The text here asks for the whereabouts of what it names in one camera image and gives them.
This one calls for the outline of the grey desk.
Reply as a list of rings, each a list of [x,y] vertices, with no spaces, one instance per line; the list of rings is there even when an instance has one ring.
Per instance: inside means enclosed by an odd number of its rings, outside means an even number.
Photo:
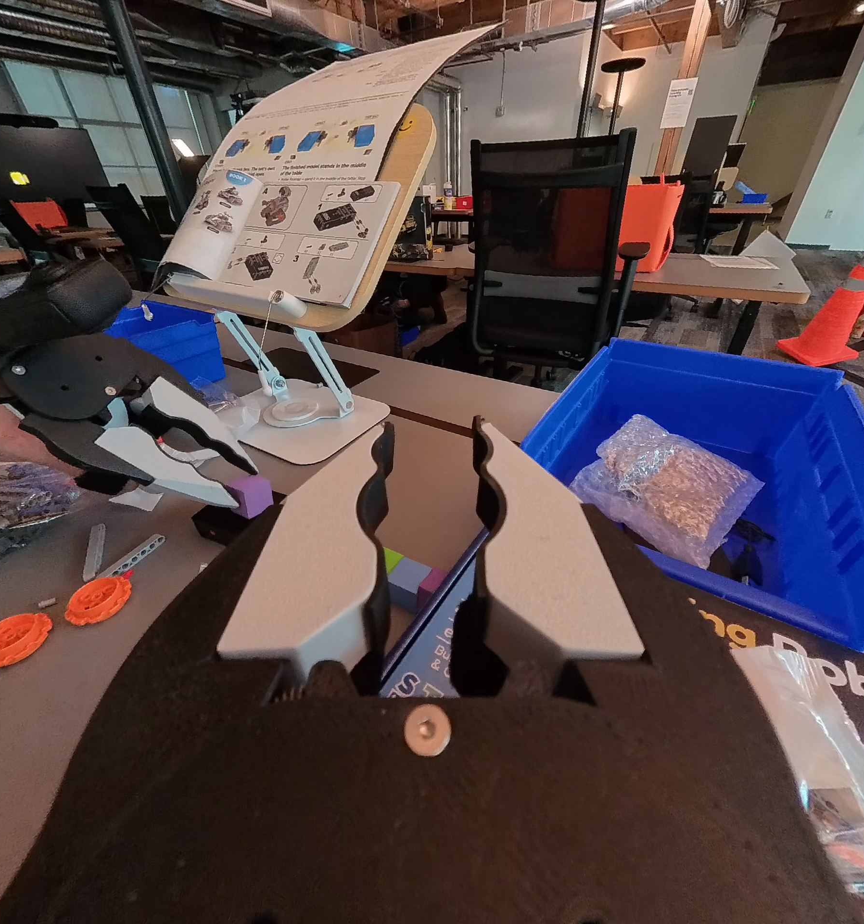
[[[578,701],[443,707],[437,757],[404,702],[339,669],[276,699],[276,661],[215,653],[271,528],[226,549],[200,502],[99,500],[0,562],[0,618],[57,595],[0,668],[0,922],[860,922],[762,707],[672,581],[637,591],[649,653],[581,666]],[[154,534],[110,619],[64,612]]]

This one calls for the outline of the blue plastic bin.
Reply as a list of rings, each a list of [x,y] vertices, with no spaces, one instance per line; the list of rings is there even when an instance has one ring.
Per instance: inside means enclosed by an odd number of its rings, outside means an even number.
[[[864,652],[864,408],[839,371],[614,339],[521,449],[565,484],[642,414],[745,468],[762,587],[645,550],[676,580]]]

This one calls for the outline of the orange traffic cone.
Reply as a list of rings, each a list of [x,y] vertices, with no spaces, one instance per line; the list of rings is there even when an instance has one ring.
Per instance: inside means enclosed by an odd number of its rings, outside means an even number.
[[[775,347],[796,362],[824,367],[857,359],[849,347],[864,308],[864,256],[800,335],[776,341]]]

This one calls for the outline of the black mesh office chair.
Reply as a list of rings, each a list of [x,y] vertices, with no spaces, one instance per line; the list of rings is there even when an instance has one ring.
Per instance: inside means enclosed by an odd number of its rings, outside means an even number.
[[[581,369],[617,334],[650,243],[622,235],[637,131],[471,143],[467,330],[494,371]]]

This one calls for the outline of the bubble wrap bag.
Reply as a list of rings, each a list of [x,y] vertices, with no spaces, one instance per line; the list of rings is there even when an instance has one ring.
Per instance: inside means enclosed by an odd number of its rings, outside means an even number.
[[[764,486],[640,414],[601,443],[597,455],[572,480],[572,493],[662,554],[703,570]]]

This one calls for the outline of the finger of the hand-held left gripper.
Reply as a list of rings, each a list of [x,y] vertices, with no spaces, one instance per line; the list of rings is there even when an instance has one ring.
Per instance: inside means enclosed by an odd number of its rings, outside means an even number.
[[[130,398],[130,418],[155,436],[165,436],[172,430],[183,432],[200,448],[214,452],[248,475],[256,475],[254,461],[227,426],[194,394],[193,389],[184,391],[158,376],[139,395]]]
[[[239,502],[224,485],[199,474],[190,463],[168,455],[149,433],[136,426],[103,431],[95,445],[144,472],[152,487],[173,491],[198,502],[229,509],[239,507]]]

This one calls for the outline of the black floor lamp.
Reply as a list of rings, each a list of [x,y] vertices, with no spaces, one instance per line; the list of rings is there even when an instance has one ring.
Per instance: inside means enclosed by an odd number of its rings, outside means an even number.
[[[610,124],[608,130],[608,135],[610,137],[615,134],[614,128],[618,117],[618,110],[621,104],[624,76],[630,72],[642,68],[645,64],[646,59],[642,56],[626,56],[601,64],[601,71],[604,74],[614,75],[616,77],[613,101],[610,108]]]

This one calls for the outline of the shiny bag of black parts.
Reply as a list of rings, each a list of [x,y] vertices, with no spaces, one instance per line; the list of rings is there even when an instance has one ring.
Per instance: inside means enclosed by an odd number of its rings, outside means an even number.
[[[735,649],[832,866],[864,918],[864,742],[824,667],[772,646]]]

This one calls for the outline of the clear bag of mixed parts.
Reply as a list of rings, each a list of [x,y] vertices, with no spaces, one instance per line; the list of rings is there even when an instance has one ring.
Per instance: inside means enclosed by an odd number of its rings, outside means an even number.
[[[54,468],[0,463],[0,560],[43,535],[79,496],[74,480]]]

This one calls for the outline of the instruction booklet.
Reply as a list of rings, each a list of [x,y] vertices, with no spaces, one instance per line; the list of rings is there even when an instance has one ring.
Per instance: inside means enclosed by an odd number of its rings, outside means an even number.
[[[157,271],[210,283],[298,318],[302,300],[346,308],[398,197],[397,182],[265,184],[229,171],[203,181]]]

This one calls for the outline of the long background desk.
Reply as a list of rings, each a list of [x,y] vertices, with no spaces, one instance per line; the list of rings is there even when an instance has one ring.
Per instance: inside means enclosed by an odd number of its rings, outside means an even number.
[[[745,350],[760,309],[764,305],[805,304],[811,295],[808,284],[788,256],[767,257],[769,268],[744,268],[738,257],[721,264],[703,256],[671,254],[656,272],[638,272],[633,290],[638,293],[682,298],[722,299],[743,303],[743,309],[722,350],[740,355]]]

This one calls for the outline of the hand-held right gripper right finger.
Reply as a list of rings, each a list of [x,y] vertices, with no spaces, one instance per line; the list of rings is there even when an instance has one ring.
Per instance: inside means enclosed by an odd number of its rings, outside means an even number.
[[[584,507],[482,416],[472,421],[472,592],[454,619],[461,697],[591,697],[585,661],[638,661],[645,644]]]

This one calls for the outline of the large printed instruction sheet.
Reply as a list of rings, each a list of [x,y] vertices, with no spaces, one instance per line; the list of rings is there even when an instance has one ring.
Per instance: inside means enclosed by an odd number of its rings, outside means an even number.
[[[257,103],[230,130],[204,181],[373,181],[416,95],[485,25],[331,64]]]

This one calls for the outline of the black monitor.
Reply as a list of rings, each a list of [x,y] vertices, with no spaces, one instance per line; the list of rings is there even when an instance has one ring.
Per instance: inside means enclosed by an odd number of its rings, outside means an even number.
[[[0,124],[0,202],[92,202],[110,186],[85,129]]]

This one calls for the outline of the white folded paper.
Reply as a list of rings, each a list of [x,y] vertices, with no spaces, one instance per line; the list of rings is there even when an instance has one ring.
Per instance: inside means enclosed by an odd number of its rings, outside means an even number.
[[[795,258],[795,250],[770,231],[762,232],[738,255],[706,254],[701,257],[712,266],[737,270],[776,270],[780,263]]]

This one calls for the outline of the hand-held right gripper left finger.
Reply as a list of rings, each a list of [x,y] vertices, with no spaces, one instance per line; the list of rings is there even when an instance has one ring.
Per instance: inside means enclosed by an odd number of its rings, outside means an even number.
[[[278,660],[302,685],[341,664],[380,692],[391,596],[377,530],[389,512],[391,422],[373,427],[286,497],[218,641],[221,659]]]

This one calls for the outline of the white paper sign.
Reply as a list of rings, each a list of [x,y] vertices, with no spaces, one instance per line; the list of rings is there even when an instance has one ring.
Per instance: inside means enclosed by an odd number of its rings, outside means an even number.
[[[698,77],[675,78],[670,82],[660,119],[661,130],[681,129],[686,126],[697,85]]]

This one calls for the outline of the orange plastic gear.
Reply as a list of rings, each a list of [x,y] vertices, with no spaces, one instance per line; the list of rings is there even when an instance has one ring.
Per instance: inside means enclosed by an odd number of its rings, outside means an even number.
[[[131,596],[131,581],[120,578],[96,578],[84,584],[70,597],[64,612],[68,623],[95,625],[119,613]]]
[[[46,641],[52,620],[46,614],[21,614],[0,620],[0,668],[17,664]]]

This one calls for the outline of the black perforated plastic box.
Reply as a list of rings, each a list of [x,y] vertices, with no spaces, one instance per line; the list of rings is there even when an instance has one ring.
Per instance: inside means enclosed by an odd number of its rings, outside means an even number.
[[[257,522],[262,520],[273,521],[280,513],[280,504],[284,499],[283,494],[274,493],[274,503],[261,513],[249,518],[242,516],[238,509],[228,509],[209,504],[193,514],[192,522],[201,538],[226,547]]]

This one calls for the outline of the blue foam block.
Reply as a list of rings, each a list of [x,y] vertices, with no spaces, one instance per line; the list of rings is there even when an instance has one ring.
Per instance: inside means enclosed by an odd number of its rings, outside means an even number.
[[[391,601],[412,615],[417,615],[422,604],[418,602],[419,588],[433,569],[407,557],[402,557],[388,573]]]

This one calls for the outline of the yellow car picture box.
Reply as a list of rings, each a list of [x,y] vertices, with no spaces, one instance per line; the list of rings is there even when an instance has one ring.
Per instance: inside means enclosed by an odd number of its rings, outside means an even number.
[[[418,262],[434,255],[433,220],[429,198],[415,196],[396,238],[390,261]]]

